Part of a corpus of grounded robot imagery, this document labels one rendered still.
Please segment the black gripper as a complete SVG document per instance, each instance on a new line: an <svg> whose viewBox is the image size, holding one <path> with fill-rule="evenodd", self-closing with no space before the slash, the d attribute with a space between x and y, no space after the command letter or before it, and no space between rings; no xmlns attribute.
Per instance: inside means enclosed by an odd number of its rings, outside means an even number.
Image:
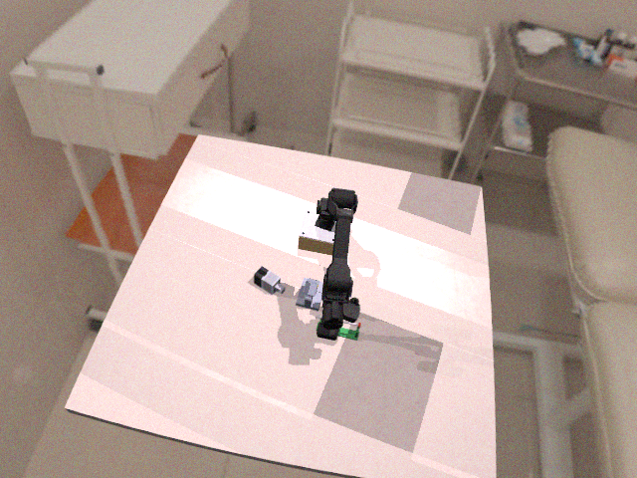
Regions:
<svg viewBox="0 0 637 478"><path fill-rule="evenodd" d="M323 338L323 339L327 339L327 340L332 340L332 341L337 340L339 329L330 330L330 329L325 328L322 325L322 319L323 319L323 310L322 310L321 322L318 324L317 336L319 338Z"/></svg>

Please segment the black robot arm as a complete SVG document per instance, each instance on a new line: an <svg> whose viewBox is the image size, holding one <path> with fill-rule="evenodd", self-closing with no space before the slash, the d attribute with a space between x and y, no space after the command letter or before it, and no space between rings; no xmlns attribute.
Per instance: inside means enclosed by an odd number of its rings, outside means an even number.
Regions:
<svg viewBox="0 0 637 478"><path fill-rule="evenodd" d="M350 226L358 205L354 193L355 190L333 187L328 198L322 197L317 203L319 216L315 226L331 231L335 222L332 260L323 277L321 294L322 325L330 330L342 328L343 320L355 323L361 310L359 300L351 298L353 281L347 264Z"/></svg>

